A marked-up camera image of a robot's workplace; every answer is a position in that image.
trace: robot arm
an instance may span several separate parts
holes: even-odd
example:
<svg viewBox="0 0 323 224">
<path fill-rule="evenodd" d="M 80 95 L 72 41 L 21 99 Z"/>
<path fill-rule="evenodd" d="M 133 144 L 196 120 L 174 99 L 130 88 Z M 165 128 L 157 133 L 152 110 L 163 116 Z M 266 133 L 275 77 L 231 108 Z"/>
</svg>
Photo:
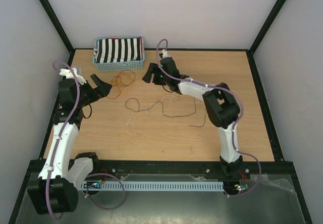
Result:
<svg viewBox="0 0 323 224">
<path fill-rule="evenodd" d="M 62 69 L 60 70 L 60 75 L 66 78 L 59 82 L 59 103 L 61 107 L 57 109 L 53 119 L 53 140 L 48 158 L 40 174 L 34 179 L 31 178 L 27 186 L 28 194 L 38 214 L 48 213 L 45 200 L 45 183 L 49 170 L 51 170 L 49 197 L 53 213 L 71 212 L 76 209 L 78 203 L 77 192 L 81 189 L 81 184 L 98 164 L 98 158 L 95 153 L 82 153 L 76 156 L 73 166 L 69 169 L 73 144 L 84 117 L 83 107 L 107 96 L 112 85 L 101 81 L 93 74 L 91 79 L 97 85 L 93 89 L 81 75 L 77 74 L 75 68 L 73 68 L 73 71 L 80 88 L 77 108 L 65 126 L 61 137 L 59 137 L 59 132 L 75 105 L 77 92 L 76 82 L 70 70 Z M 55 158 L 52 166 L 49 166 L 58 138 L 59 144 Z"/>
<path fill-rule="evenodd" d="M 190 95 L 197 99 L 204 101 L 207 115 L 210 121 L 218 128 L 220 142 L 221 142 L 221 156 L 222 170 L 227 176 L 231 176 L 238 171 L 239 166 L 242 163 L 242 156 L 234 148 L 232 144 L 232 131 L 234 131 L 234 143 L 236 148 L 238 147 L 236 125 L 235 129 L 233 124 L 240 112 L 239 105 L 235 98 L 222 90 L 207 88 L 189 82 L 192 79 L 187 75 L 181 75 L 176 68 L 175 62 L 172 57 L 163 50 L 160 54 L 161 67 L 173 77 L 179 79 L 186 79 L 185 81 L 174 80 L 165 75 L 157 64 L 151 63 L 148 71 L 142 78 L 146 83 L 150 83 L 152 75 L 152 82 L 156 85 L 168 85 L 170 90 L 178 94 Z M 218 85 L 221 88 L 229 89 L 225 83 Z"/>
</svg>

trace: black and white striped towel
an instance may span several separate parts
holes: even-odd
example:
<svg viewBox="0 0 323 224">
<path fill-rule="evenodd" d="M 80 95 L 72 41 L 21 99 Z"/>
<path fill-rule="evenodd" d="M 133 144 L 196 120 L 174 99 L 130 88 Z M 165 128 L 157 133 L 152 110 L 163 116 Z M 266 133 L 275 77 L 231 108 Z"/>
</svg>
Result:
<svg viewBox="0 0 323 224">
<path fill-rule="evenodd" d="M 98 64 L 142 60 L 141 37 L 101 39 L 94 49 L 94 56 Z"/>
</svg>

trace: wooden tabletop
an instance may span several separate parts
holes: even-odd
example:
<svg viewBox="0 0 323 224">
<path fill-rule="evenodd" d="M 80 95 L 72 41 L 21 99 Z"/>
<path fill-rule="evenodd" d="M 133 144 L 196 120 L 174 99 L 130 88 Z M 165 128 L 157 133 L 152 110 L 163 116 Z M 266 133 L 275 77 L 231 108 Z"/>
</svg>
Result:
<svg viewBox="0 0 323 224">
<path fill-rule="evenodd" d="M 241 151 L 255 155 L 260 161 L 274 161 L 258 97 L 253 84 L 246 53 L 241 51 L 169 51 L 181 74 L 209 84 L 227 83 L 242 100 L 245 115 L 238 124 L 238 142 Z M 110 160 L 178 160 L 219 161 L 221 145 L 217 128 L 206 116 L 205 106 L 196 104 L 196 113 L 189 117 L 168 118 L 159 103 L 151 110 L 139 113 L 125 108 L 129 98 L 137 98 L 140 108 L 163 99 L 164 112 L 169 116 L 183 116 L 194 112 L 191 96 L 167 93 L 161 86 L 141 80 L 149 63 L 154 63 L 154 51 L 146 51 L 144 69 L 134 70 L 136 80 L 122 89 L 116 99 L 103 98 L 92 104 L 93 114 L 83 119 L 71 158 L 81 152 L 96 152 L 99 159 Z M 82 68 L 82 76 L 94 88 L 90 79 L 96 74 L 110 83 L 120 71 L 100 72 L 92 64 L 93 50 L 76 50 L 72 66 Z M 108 97 L 117 96 L 114 87 Z M 130 100 L 127 106 L 138 109 L 138 103 Z M 89 114 L 89 107 L 84 114 Z M 52 136 L 47 145 L 48 155 Z M 245 161 L 253 161 L 244 156 Z"/>
</svg>

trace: blue basket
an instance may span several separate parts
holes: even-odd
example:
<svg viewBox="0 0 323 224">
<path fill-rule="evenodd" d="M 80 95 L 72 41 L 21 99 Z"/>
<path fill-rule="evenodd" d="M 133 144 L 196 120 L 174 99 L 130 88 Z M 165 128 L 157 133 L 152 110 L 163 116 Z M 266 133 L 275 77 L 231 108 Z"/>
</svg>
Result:
<svg viewBox="0 0 323 224">
<path fill-rule="evenodd" d="M 145 60 L 145 49 L 143 46 L 143 36 L 109 36 L 109 37 L 100 37 L 97 38 L 94 42 L 94 49 L 97 49 L 97 42 L 101 39 L 106 38 L 138 38 L 141 37 L 141 45 L 142 45 L 142 60 L 139 61 L 127 61 L 127 62 L 115 62 L 115 63 L 96 63 L 95 56 L 93 55 L 92 62 L 97 67 L 99 71 L 117 71 L 117 70 L 125 70 L 125 69 L 142 69 L 143 61 Z"/>
</svg>

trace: cable tie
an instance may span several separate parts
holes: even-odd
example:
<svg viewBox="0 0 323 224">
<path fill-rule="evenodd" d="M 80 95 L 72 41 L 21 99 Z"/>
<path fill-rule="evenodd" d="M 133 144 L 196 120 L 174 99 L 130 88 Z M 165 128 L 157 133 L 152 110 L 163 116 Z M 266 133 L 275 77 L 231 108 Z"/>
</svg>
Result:
<svg viewBox="0 0 323 224">
<path fill-rule="evenodd" d="M 60 137 L 59 135 L 55 135 L 55 138 L 62 140 L 62 137 Z"/>
</svg>

